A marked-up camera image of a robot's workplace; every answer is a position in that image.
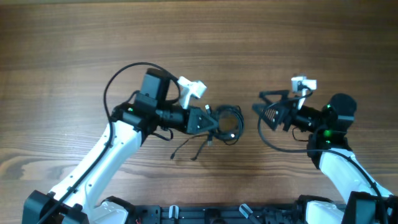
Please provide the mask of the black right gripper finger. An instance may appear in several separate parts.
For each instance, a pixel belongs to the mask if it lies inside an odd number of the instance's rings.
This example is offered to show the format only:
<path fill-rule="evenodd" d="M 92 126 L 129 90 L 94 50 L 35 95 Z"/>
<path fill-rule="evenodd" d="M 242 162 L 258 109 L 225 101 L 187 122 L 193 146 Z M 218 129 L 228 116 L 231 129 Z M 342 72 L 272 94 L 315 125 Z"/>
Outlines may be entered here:
<path fill-rule="evenodd" d="M 285 108 L 279 104 L 270 108 L 267 104 L 255 103 L 252 109 L 273 131 L 282 124 L 285 116 Z"/>
<path fill-rule="evenodd" d="M 267 105 L 273 104 L 273 101 L 268 99 L 268 96 L 280 96 L 280 101 L 288 100 L 289 90 L 274 90 L 274 91 L 261 91 L 259 98 L 262 99 Z"/>

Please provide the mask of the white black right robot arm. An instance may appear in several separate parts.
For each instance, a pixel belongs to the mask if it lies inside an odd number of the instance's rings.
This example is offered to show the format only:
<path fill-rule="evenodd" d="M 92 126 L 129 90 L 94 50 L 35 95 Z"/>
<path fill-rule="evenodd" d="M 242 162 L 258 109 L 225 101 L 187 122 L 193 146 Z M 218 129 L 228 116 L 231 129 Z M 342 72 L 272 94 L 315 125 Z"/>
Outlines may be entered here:
<path fill-rule="evenodd" d="M 271 130 L 295 127 L 310 134 L 303 150 L 314 166 L 327 176 L 345 201 L 340 210 L 331 200 L 302 195 L 296 201 L 292 218 L 302 223 L 397 223 L 397 196 L 381 186 L 358 162 L 346 134 L 354 121 L 356 101 L 347 94 L 331 97 L 321 109 L 299 104 L 312 95 L 288 96 L 289 91 L 262 91 L 262 104 L 254 104 L 259 123 Z"/>

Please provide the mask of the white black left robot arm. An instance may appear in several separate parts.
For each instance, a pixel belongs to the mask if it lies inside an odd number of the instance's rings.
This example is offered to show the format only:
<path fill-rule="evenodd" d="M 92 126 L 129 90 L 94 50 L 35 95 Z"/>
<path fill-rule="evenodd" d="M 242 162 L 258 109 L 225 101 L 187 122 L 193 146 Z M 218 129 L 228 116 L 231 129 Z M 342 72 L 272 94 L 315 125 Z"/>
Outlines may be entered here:
<path fill-rule="evenodd" d="M 97 201 L 120 166 L 136 153 L 157 128 L 199 134 L 218 122 L 190 98 L 201 98 L 203 82 L 176 78 L 165 70 L 150 68 L 134 102 L 114 108 L 109 123 L 92 150 L 49 193 L 33 191 L 25 200 L 23 223 L 134 223 L 135 207 L 120 198 Z"/>

